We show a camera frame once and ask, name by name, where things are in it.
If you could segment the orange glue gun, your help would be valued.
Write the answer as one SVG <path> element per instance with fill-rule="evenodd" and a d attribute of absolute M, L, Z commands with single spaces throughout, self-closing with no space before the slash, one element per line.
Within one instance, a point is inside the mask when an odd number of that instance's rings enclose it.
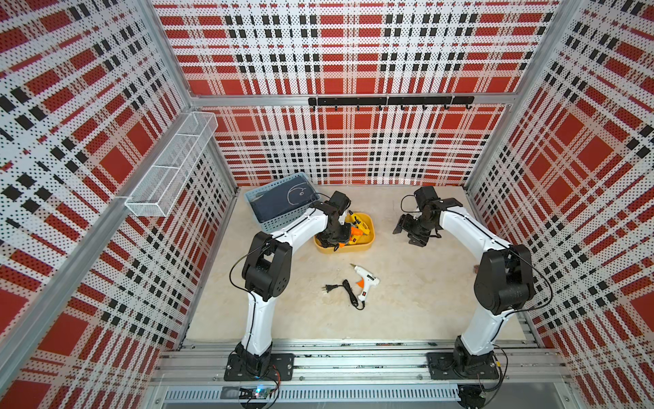
<path fill-rule="evenodd" d="M 355 245 L 361 245 L 361 244 L 366 244 L 366 237 L 368 236 L 369 231 L 368 230 L 361 230 L 359 228 L 351 228 L 350 229 L 350 237 L 349 241 L 347 243 L 339 243 L 337 245 L 337 249 L 341 249 L 346 246 L 355 246 Z"/>

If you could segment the yellow glue gun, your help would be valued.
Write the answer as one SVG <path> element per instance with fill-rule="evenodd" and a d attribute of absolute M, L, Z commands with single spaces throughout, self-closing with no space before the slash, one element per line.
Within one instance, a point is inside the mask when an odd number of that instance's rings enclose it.
<path fill-rule="evenodd" d="M 362 219 L 361 214 L 359 214 L 359 213 L 353 213 L 352 211 L 349 211 L 348 212 L 348 222 L 352 224 L 353 228 L 359 228 L 361 230 L 368 230 L 369 234 L 371 233 L 371 230 L 370 230 L 368 224 Z"/>

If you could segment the yellow storage box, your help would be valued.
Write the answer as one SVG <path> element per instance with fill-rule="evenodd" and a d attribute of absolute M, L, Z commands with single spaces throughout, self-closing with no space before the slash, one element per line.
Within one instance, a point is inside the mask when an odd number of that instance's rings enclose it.
<path fill-rule="evenodd" d="M 345 216 L 345 222 L 353 225 L 354 230 L 358 229 L 362 234 L 352 234 L 347 244 L 323 246 L 317 237 L 313 238 L 313 243 L 318 250 L 324 254 L 335 252 L 363 252 L 369 250 L 375 240 L 376 234 L 374 223 L 371 217 L 363 212 L 348 211 Z"/>

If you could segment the white glue gun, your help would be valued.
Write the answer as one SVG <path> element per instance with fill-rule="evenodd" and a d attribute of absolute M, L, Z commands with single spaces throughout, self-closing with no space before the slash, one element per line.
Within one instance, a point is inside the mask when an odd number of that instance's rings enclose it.
<path fill-rule="evenodd" d="M 380 280 L 378 279 L 378 277 L 374 276 L 369 270 L 365 269 L 364 267 L 361 267 L 356 264 L 353 264 L 352 267 L 354 268 L 354 272 L 360 277 L 360 280 L 357 283 L 357 285 L 361 289 L 359 295 L 354 294 L 354 290 L 347 279 L 344 279 L 344 281 L 342 281 L 341 284 L 325 285 L 324 291 L 326 293 L 329 293 L 337 288 L 343 288 L 348 294 L 351 305 L 355 309 L 362 311 L 365 309 L 366 299 L 368 297 L 370 289 L 375 286 L 378 286 L 380 284 Z"/>

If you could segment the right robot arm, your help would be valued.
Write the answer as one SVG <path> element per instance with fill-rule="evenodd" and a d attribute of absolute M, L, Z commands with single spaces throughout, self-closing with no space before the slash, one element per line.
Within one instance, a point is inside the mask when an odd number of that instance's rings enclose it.
<path fill-rule="evenodd" d="M 405 232 L 412 245 L 424 247 L 439 230 L 452 234 L 479 261 L 473 284 L 478 306 L 452 353 L 454 368 L 473 376 L 490 366 L 503 324 L 535 295 L 531 253 L 492 233 L 456 200 L 426 202 L 421 216 L 404 214 L 393 232 Z"/>

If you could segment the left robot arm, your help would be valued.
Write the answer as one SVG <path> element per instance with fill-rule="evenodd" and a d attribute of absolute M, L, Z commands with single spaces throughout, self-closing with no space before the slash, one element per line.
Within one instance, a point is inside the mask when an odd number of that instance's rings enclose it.
<path fill-rule="evenodd" d="M 294 252 L 313 239 L 329 248 L 346 245 L 352 230 L 345 222 L 350 206 L 349 197 L 336 191 L 327 201 L 308 206 L 296 221 L 253 238 L 242 271 L 249 295 L 248 318 L 245 335 L 235 348 L 247 373 L 261 378 L 270 366 L 274 310 L 289 285 Z"/>

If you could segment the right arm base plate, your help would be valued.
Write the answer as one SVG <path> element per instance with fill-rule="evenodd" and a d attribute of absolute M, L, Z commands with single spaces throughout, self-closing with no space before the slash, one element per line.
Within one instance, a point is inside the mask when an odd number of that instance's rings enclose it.
<path fill-rule="evenodd" d="M 428 353 L 427 369 L 432 380 L 499 380 L 500 371 L 494 358 L 492 353 L 471 356 Z"/>

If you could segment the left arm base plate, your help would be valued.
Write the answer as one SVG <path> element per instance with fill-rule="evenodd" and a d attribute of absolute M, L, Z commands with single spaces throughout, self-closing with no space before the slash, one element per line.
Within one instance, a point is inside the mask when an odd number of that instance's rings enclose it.
<path fill-rule="evenodd" d="M 294 373 L 294 354 L 269 354 L 263 358 L 243 358 L 233 353 L 228 356 L 228 364 L 223 380 L 243 382 L 254 380 L 292 380 Z"/>

